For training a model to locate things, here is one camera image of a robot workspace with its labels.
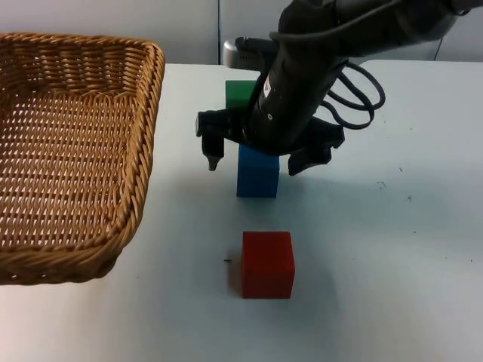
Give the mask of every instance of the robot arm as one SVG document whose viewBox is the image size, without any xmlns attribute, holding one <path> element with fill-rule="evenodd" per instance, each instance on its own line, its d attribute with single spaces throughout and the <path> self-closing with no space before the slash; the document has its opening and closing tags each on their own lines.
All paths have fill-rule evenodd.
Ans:
<svg viewBox="0 0 483 362">
<path fill-rule="evenodd" d="M 225 138 L 271 155 L 291 154 L 291 175 L 327 164 L 348 124 L 329 124 L 313 114 L 349 57 L 440 39 L 458 16 L 482 5 L 483 0 L 293 0 L 272 41 L 240 38 L 231 49 L 226 44 L 228 64 L 259 70 L 260 77 L 246 109 L 198 114 L 197 134 L 210 169 L 223 157 Z M 250 54 L 243 63 L 233 57 L 238 49 Z"/>
</svg>

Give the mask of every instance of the blue cube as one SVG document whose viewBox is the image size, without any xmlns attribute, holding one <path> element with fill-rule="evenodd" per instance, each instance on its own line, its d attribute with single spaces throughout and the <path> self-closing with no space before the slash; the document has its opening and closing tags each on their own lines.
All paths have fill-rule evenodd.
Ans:
<svg viewBox="0 0 483 362">
<path fill-rule="evenodd" d="M 276 198 L 280 160 L 240 145 L 238 148 L 238 179 L 236 195 L 239 198 Z"/>
</svg>

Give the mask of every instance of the black cable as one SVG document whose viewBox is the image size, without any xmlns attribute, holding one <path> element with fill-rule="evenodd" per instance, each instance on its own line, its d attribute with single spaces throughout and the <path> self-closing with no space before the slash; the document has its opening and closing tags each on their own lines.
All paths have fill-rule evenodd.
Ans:
<svg viewBox="0 0 483 362">
<path fill-rule="evenodd" d="M 379 94 L 379 102 L 372 104 L 372 102 L 369 100 L 368 96 L 366 96 L 359 88 L 357 88 L 350 80 L 347 78 L 347 75 L 341 73 L 339 75 L 339 80 L 346 86 L 349 91 L 354 94 L 362 104 L 357 104 L 354 102 L 351 102 L 350 100 L 347 100 L 345 98 L 342 98 L 332 90 L 328 92 L 328 96 L 332 98 L 333 100 L 336 100 L 338 103 L 342 104 L 343 106 L 346 106 L 351 109 L 355 109 L 358 111 L 365 111 L 369 113 L 369 121 L 363 124 L 353 124 L 345 119 L 343 119 L 335 107 L 330 104 L 328 101 L 323 100 L 321 103 L 321 106 L 326 108 L 334 117 L 334 120 L 340 124 L 344 128 L 348 128 L 350 130 L 363 130 L 367 127 L 369 127 L 372 124 L 372 121 L 374 120 L 375 116 L 375 111 L 379 108 L 381 108 L 384 103 L 386 102 L 386 94 L 384 93 L 383 87 L 380 85 L 380 83 L 377 81 L 377 79 L 369 73 L 367 70 L 364 68 L 354 64 L 354 63 L 347 63 L 346 65 L 348 68 L 355 70 L 356 72 L 361 73 L 364 77 L 366 77 L 372 85 L 376 88 L 377 93 Z"/>
<path fill-rule="evenodd" d="M 380 83 L 377 81 L 377 79 L 371 73 L 369 73 L 367 70 L 365 70 L 361 66 L 358 66 L 357 64 L 354 64 L 354 63 L 349 62 L 349 63 L 347 63 L 346 67 L 347 68 L 350 68 L 350 69 L 353 69 L 356 72 L 362 74 L 376 88 L 376 91 L 379 94 L 379 102 L 377 102 L 376 104 L 372 105 L 374 107 L 374 110 L 378 110 L 379 108 L 381 108 L 382 106 L 384 106 L 384 103 L 386 102 L 386 93 L 384 93 L 384 89 L 380 85 Z M 355 92 L 359 91 L 359 89 L 352 82 L 349 81 L 349 84 L 348 83 L 345 83 L 342 78 L 340 78 L 340 81 L 349 89 L 349 91 L 352 92 L 352 94 L 355 95 Z M 362 106 L 360 104 L 351 102 L 349 100 L 346 100 L 345 98 L 342 98 L 341 96 L 339 96 L 338 94 L 336 94 L 332 90 L 330 90 L 328 92 L 328 96 L 330 98 L 332 98 L 333 100 L 336 100 L 340 104 L 342 104 L 342 105 L 344 105 L 346 107 L 349 107 L 351 109 L 356 109 L 358 111 L 367 111 L 367 108 L 365 106 Z"/>
<path fill-rule="evenodd" d="M 301 43 L 305 41 L 310 41 L 310 42 L 322 41 L 327 37 L 332 36 L 334 33 L 341 32 L 345 29 L 348 29 L 351 26 L 372 17 L 373 15 L 376 15 L 382 11 L 386 11 L 400 4 L 401 4 L 401 0 L 392 0 L 391 2 L 381 5 L 378 8 L 368 11 L 367 13 L 361 15 L 360 17 L 356 17 L 355 19 L 350 20 L 347 23 L 339 25 L 338 27 L 330 30 L 325 30 L 323 32 L 310 32 L 307 34 L 287 34 L 287 33 L 280 33 L 280 32 L 271 32 L 269 36 L 272 40 L 280 41 L 280 42 Z"/>
</svg>

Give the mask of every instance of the red cube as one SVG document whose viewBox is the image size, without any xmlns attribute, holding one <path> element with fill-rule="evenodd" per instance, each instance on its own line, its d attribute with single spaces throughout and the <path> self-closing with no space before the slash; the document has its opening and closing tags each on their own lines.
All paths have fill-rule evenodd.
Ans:
<svg viewBox="0 0 483 362">
<path fill-rule="evenodd" d="M 289 232 L 243 232 L 243 298 L 288 299 L 295 277 Z"/>
</svg>

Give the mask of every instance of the green cube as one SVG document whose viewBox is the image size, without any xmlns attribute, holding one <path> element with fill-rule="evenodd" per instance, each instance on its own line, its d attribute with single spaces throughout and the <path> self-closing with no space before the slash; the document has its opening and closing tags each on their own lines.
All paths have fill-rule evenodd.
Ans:
<svg viewBox="0 0 483 362">
<path fill-rule="evenodd" d="M 226 81 L 225 107 L 227 109 L 246 107 L 256 83 L 257 81 Z"/>
</svg>

